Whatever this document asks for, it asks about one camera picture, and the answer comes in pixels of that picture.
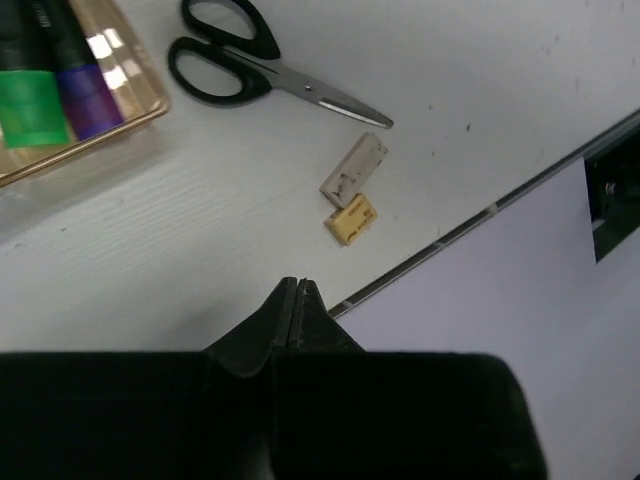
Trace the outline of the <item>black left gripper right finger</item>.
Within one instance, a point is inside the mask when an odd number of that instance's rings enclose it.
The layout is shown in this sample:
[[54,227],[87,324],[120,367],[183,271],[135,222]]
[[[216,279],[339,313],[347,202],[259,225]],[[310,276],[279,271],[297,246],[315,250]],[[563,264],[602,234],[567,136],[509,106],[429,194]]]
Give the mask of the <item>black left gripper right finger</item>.
[[287,350],[353,353],[363,348],[329,314],[316,282],[303,279],[296,290]]

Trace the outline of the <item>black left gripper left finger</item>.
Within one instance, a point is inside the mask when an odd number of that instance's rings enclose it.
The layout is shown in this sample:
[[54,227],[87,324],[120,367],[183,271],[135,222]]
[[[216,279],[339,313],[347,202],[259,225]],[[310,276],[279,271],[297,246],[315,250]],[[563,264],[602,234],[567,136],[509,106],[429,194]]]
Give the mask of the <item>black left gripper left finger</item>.
[[237,378],[260,373],[276,347],[288,339],[298,280],[281,279],[263,304],[203,352]]

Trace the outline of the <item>yellow tan eraser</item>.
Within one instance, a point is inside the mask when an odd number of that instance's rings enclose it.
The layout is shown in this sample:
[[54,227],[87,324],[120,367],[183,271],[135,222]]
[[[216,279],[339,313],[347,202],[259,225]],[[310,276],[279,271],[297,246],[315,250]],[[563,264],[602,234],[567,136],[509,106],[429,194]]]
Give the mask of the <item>yellow tan eraser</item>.
[[359,193],[347,207],[329,216],[324,225],[340,245],[349,246],[377,218],[378,214],[368,198]]

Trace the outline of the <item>grey white eraser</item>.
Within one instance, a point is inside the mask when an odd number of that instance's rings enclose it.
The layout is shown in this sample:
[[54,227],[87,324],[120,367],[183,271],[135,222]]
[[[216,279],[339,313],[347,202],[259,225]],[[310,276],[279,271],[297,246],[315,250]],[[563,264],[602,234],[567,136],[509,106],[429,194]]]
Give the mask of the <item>grey white eraser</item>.
[[336,208],[346,208],[388,152],[376,134],[364,133],[323,182],[319,191]]

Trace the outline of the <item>purple highlighter marker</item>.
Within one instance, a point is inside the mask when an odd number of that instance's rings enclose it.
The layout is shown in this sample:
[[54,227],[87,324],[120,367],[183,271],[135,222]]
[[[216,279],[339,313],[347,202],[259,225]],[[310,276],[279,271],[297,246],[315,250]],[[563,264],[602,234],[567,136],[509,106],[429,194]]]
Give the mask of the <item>purple highlighter marker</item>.
[[124,123],[98,60],[67,1],[33,1],[48,41],[63,110],[76,138],[88,140]]

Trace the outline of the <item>green highlighter marker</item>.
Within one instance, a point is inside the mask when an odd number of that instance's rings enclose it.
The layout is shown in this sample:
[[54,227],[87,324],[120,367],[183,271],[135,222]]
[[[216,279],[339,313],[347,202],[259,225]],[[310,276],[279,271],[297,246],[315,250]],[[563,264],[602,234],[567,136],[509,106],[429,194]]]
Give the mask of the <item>green highlighter marker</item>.
[[28,1],[1,3],[1,129],[9,148],[69,142],[52,56]]

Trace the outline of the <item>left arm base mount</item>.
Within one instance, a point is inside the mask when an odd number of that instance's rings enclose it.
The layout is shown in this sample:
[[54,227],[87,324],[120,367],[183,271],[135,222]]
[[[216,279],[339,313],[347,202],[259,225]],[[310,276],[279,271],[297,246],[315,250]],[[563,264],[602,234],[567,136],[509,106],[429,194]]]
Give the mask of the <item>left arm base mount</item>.
[[639,228],[639,127],[585,159],[595,259]]

